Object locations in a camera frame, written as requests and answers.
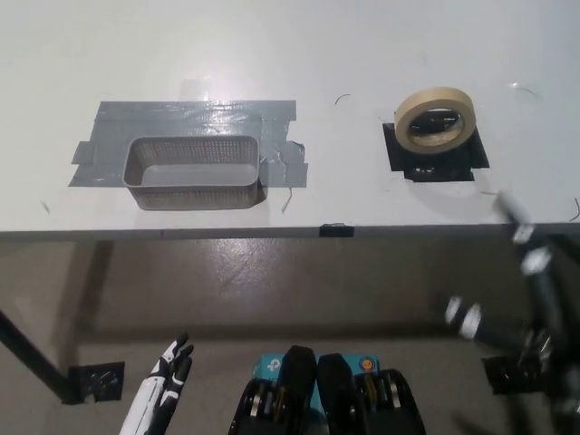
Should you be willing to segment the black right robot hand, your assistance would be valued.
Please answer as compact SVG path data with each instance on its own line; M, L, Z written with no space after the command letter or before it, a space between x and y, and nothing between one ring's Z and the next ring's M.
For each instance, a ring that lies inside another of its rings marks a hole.
M467 304L456 295L446 302L445 323L467 340L521 356L538 353L537 341L544 334L550 357L562 364L578 363L579 319L568 303L547 237L523 216L508 194L499 192L494 205L507 222L519 271L527 283L531 327L523 332L486 317L479 304Z

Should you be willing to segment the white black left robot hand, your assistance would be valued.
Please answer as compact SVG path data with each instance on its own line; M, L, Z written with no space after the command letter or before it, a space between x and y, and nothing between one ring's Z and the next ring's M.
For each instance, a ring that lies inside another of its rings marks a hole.
M165 434L189 376L193 344L181 334L156 361L142 381L121 426L120 434Z

